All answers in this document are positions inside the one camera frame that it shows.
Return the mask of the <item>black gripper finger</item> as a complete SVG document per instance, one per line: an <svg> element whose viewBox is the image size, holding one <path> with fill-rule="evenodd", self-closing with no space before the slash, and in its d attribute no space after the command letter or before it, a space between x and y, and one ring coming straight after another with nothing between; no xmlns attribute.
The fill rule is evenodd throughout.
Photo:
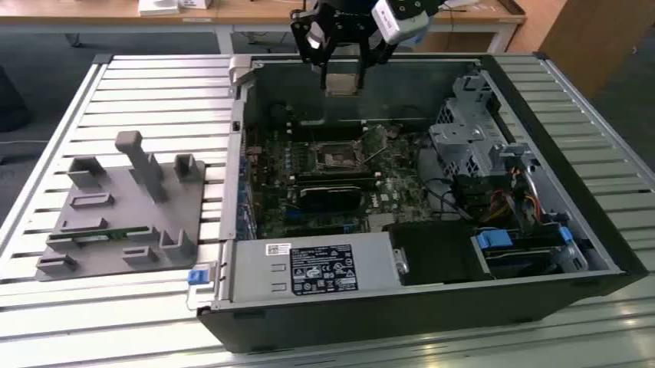
<svg viewBox="0 0 655 368"><path fill-rule="evenodd" d="M358 43L358 62L357 73L354 77L356 88L364 87L364 78L366 69L376 64L385 64L397 48L397 44L389 44L382 38L373 48L369 48L369 37L365 31L354 33L354 39Z"/></svg>
<svg viewBox="0 0 655 368"><path fill-rule="evenodd" d="M305 64L320 69L318 86L326 89L328 61L336 48L334 21L330 10L292 10L290 31L296 49Z"/></svg>

